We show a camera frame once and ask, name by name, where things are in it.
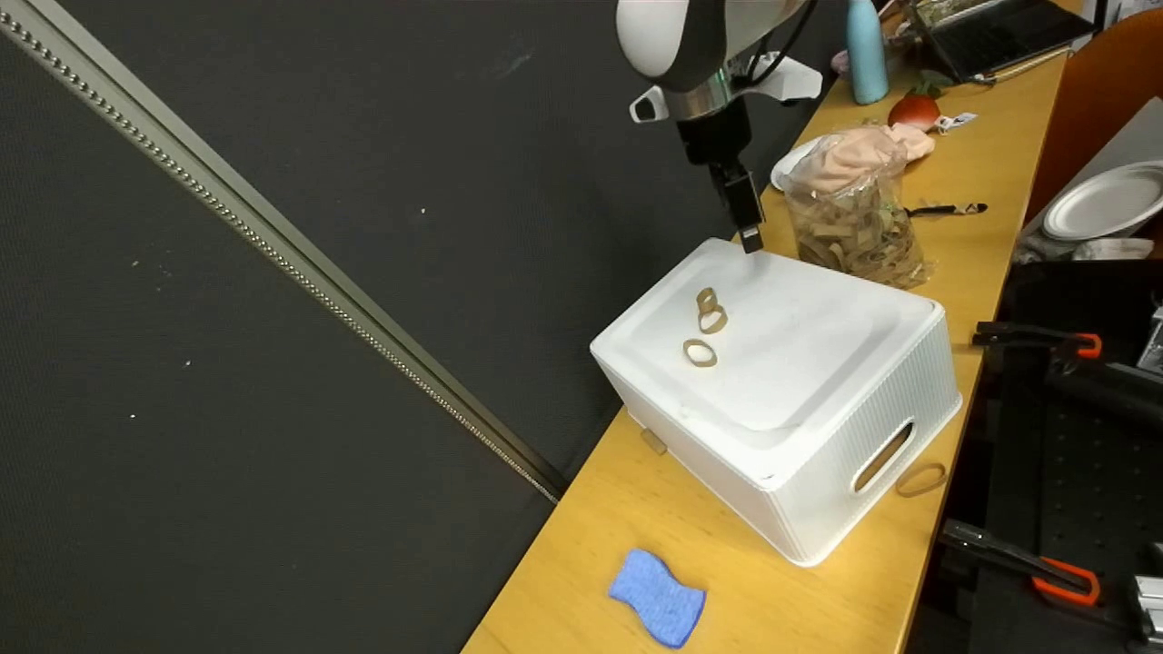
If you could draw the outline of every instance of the black tool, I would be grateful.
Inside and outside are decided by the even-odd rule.
[[[950,214],[987,214],[989,205],[920,205],[920,208],[904,208],[909,217],[950,217]]]
[[[941,522],[941,547],[977,559],[977,562],[996,562],[1017,573],[1029,573],[1031,591],[1045,601],[1064,605],[1064,607],[1099,607],[1102,601],[1102,581],[1093,570],[1052,559],[1052,556],[1031,556],[1012,543],[1001,543],[970,522],[944,519]]]
[[[973,346],[1048,349],[1048,389],[1163,438],[1163,376],[1105,361],[1102,336],[977,325]]]

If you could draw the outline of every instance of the wooden tabletop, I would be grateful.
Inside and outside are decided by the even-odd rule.
[[[955,383],[966,400],[983,370],[983,353],[966,342],[977,321],[996,315],[1057,79],[1063,57],[1001,88],[954,88],[941,111],[977,114],[977,124],[937,135],[937,148],[901,177],[904,208],[989,205],[989,214],[977,217],[918,217],[931,281],[912,290],[944,306]],[[892,103],[856,107],[835,83],[799,141],[867,119],[879,124]],[[792,252],[787,205],[770,191],[762,214],[769,249]],[[954,468],[964,423],[966,407],[912,468]],[[901,650],[941,501],[944,486],[912,498],[892,491],[823,567],[799,570],[650,449],[623,411],[464,650],[667,650],[628,607],[607,596],[628,548],[657,553],[679,581],[710,591],[685,646],[692,654]]]

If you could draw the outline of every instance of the black cable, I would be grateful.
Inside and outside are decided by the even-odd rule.
[[[756,46],[756,55],[754,55],[754,65],[750,65],[750,78],[744,78],[750,88],[759,88],[759,83],[787,62],[787,55],[798,46],[799,33],[807,28],[807,17],[812,17],[813,4],[818,4],[818,0],[807,0],[807,6],[799,11],[799,22],[792,26],[792,33],[789,33],[789,39],[787,39],[787,46],[781,46],[778,57],[756,78],[759,57],[762,57],[769,39],[770,39],[775,28],[759,39],[759,46]]]

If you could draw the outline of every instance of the red handle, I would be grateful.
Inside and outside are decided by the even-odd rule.
[[[1075,346],[1080,361],[1102,361],[1102,336],[1080,330],[1075,337],[1080,337],[1080,346]]]
[[[1064,559],[1045,559],[1045,562],[1054,567],[1054,570],[1063,570],[1063,573],[1070,573],[1070,579],[1075,579],[1075,581],[1084,581],[1087,591],[1054,585],[1054,581],[1048,581],[1048,579],[1031,579],[1031,588],[1035,588],[1039,596],[1057,601],[1057,605],[1071,605],[1071,607],[1099,607],[1099,601],[1102,601],[1102,581],[1099,581],[1093,570],[1071,567],[1071,562],[1064,562]]]

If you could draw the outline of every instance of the white container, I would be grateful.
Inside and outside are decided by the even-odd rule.
[[[697,330],[702,290],[729,313],[715,336]],[[686,337],[715,365],[692,365]],[[959,407],[937,302],[725,241],[590,349],[627,411],[798,567],[818,567]]]

